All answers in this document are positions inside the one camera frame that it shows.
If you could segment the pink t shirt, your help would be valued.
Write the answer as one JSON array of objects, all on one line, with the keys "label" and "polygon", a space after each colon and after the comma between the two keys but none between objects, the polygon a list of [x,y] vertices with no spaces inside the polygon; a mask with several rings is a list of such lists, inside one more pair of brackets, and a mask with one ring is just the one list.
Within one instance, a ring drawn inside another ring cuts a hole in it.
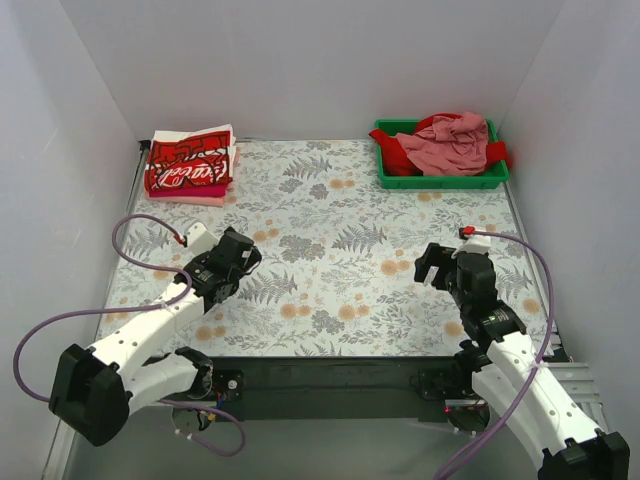
[{"label": "pink t shirt", "polygon": [[395,138],[424,176],[475,176],[487,165],[488,125],[475,113],[456,118],[435,115],[429,126]]}]

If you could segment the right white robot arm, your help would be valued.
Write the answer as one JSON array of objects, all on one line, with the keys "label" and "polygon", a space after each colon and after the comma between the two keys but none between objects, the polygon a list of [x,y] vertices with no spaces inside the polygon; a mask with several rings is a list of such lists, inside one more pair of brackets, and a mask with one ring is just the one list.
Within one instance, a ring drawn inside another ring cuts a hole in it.
[{"label": "right white robot arm", "polygon": [[524,447],[540,479],[625,479],[630,449],[618,432],[605,432],[565,390],[542,359],[526,327],[499,299],[490,243],[469,235],[459,248],[431,243],[415,262],[414,279],[448,292],[469,341],[452,373],[454,389],[479,396],[497,422],[456,452],[436,473],[448,479],[502,428]]}]

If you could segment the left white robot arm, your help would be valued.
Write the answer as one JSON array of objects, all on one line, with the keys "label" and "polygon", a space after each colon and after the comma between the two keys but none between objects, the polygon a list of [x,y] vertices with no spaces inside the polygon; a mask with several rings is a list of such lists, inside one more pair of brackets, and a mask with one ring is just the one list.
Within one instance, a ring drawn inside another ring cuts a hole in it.
[{"label": "left white robot arm", "polygon": [[60,356],[49,409],[94,446],[113,439],[136,411],[174,394],[209,396],[214,366],[205,354],[181,347],[152,362],[174,334],[234,295],[261,261],[254,241],[233,228],[216,238],[203,224],[186,233],[193,259],[144,311],[87,348]]}]

